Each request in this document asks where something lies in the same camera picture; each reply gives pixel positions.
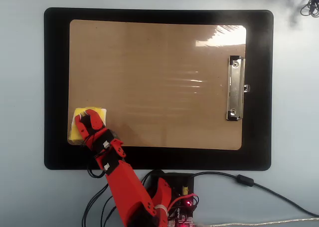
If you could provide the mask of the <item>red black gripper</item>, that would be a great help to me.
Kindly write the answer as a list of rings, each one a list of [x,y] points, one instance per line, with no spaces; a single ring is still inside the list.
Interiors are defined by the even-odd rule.
[[[107,149],[113,140],[110,129],[104,127],[104,123],[99,114],[88,109],[85,115],[75,116],[75,125],[89,149]]]

